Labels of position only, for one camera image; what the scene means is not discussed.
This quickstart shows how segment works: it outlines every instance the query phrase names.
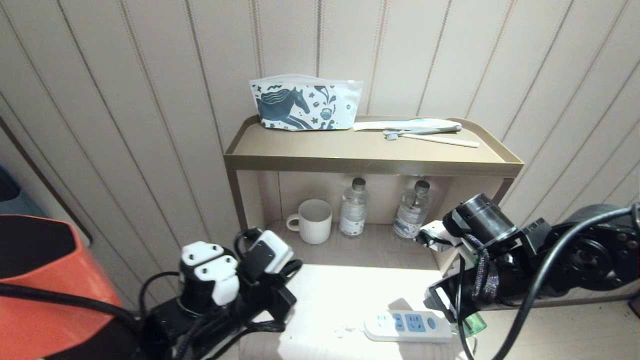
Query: green object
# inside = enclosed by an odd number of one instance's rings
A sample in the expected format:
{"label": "green object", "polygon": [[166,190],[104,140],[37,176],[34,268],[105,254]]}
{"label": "green object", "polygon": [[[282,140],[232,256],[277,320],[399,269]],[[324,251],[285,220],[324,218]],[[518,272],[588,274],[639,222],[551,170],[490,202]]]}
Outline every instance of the green object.
{"label": "green object", "polygon": [[462,320],[462,326],[465,328],[465,334],[468,338],[484,330],[486,328],[486,322],[484,322],[479,313],[475,313]]}

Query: ceramic cup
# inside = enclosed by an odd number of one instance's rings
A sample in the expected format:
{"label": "ceramic cup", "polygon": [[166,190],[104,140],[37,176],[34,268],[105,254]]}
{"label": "ceramic cup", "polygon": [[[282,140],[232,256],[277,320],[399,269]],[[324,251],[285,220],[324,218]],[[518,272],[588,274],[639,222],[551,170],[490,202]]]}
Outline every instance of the ceramic cup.
{"label": "ceramic cup", "polygon": [[[331,233],[331,220],[333,210],[326,201],[311,199],[300,204],[298,213],[287,218],[289,230],[300,233],[300,238],[312,245],[322,244]],[[293,220],[298,225],[291,225]]]}

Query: power strip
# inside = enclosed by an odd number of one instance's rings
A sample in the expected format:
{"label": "power strip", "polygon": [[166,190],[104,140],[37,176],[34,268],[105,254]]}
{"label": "power strip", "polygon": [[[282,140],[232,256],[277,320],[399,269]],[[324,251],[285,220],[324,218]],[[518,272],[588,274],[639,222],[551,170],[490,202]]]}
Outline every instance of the power strip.
{"label": "power strip", "polygon": [[451,326],[432,311],[385,310],[364,320],[364,333],[373,341],[448,343]]}

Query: wooden shelf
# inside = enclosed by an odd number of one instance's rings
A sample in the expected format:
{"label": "wooden shelf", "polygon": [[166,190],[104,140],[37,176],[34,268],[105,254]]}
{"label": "wooden shelf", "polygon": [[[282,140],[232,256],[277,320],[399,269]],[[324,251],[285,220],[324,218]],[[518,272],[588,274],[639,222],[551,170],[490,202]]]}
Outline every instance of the wooden shelf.
{"label": "wooden shelf", "polygon": [[293,248],[295,258],[307,264],[438,270],[429,249],[394,238],[391,225],[367,224],[362,236],[355,239],[344,236],[338,226],[332,224],[329,240],[320,245],[302,241],[283,220],[271,223],[268,229]]}
{"label": "wooden shelf", "polygon": [[[357,116],[356,121],[415,117]],[[363,174],[495,176],[515,178],[523,164],[481,126],[464,119],[455,134],[438,136],[479,142],[478,148],[409,138],[387,141],[380,131],[284,131],[247,119],[225,153],[227,170],[351,172]]]}

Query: toiletry bag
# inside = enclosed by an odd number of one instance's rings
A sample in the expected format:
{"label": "toiletry bag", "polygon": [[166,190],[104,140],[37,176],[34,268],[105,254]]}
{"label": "toiletry bag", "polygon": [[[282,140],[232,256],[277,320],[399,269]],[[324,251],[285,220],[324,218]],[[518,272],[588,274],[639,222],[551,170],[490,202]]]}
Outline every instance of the toiletry bag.
{"label": "toiletry bag", "polygon": [[362,81],[279,75],[249,81],[260,121],[266,128],[349,129],[355,121]]}

